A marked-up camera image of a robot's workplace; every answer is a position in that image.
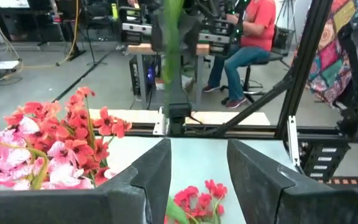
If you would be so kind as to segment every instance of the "metal table leg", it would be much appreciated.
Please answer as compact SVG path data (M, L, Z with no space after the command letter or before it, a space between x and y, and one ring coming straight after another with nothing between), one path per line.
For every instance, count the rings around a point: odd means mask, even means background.
M196 109L200 109L201 107L201 95L203 94L203 68L204 68L204 57L197 56L197 64L196 64Z
M137 71L138 71L139 85L140 85L140 98L142 99L142 109L147 110L146 80L144 77L145 70L143 64L143 55L137 54L136 59L137 59Z

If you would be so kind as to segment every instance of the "colorful patchwork fabric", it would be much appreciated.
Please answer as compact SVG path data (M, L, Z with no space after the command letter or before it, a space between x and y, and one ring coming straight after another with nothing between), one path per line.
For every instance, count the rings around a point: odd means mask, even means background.
M358 0L334 0L306 83L312 93L329 104L344 91L352 77L337 32L353 16L358 16Z

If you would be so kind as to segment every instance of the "green flower stem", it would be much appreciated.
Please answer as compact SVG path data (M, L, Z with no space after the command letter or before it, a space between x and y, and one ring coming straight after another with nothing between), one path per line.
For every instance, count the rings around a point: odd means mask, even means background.
M111 136L111 139L107 142L107 145L110 145L110 143L112 142L112 140L114 139L115 136Z
M217 213L216 209L218 208L218 205L219 205L219 203L221 202L222 199L223 199L223 197L221 197L214 205L214 210L213 210L213 213L212 213L212 220L214 220L214 221L215 221L215 218L218 217L218 215L216 214Z
M195 217L191 216L191 215L190 215L189 213L187 213L187 212L185 212L185 213L186 213L186 215L188 215L188 216L191 218L191 220L194 222L194 224L200 224Z
M94 175L93 175L93 173L92 173L92 172L89 172L89 176L91 177L93 186L96 188L96 182L94 181Z
M47 176L47 172L48 172L48 157L47 157L47 155L44 152L37 150L37 149L33 149L31 147L12 146L10 144L5 144L3 142L0 142L0 145L10 147L13 149L26 149L31 154L34 154L35 156L39 156L44 159L44 163L42 164L42 167L40 169L40 172L38 173L38 176L31 183L31 189L40 190L41 186L42 186L42 182L45 180L45 178Z
M94 132L93 132L93 123L91 119L91 113L90 113L90 107L88 104L88 97L85 97L85 105L86 105L86 112L88 114L88 138L89 138L89 144L94 149Z

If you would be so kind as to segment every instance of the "green leaf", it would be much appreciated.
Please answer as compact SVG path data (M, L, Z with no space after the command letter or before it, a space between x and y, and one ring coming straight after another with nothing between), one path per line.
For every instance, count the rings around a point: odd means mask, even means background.
M189 224L185 211L173 202L171 197L168 197L167 211L165 212L171 219L176 220L179 224Z

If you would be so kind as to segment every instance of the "person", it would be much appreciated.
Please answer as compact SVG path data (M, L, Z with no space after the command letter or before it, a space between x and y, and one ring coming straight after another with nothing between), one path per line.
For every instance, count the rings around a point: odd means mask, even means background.
M226 107L237 108L246 101L237 68L270 56L275 18L275 0L251 0L242 23L244 35L240 44L232 45L227 57L215 57L208 85L203 88L204 92L209 93L220 88L224 69L229 87ZM226 19L237 24L238 15L227 15Z

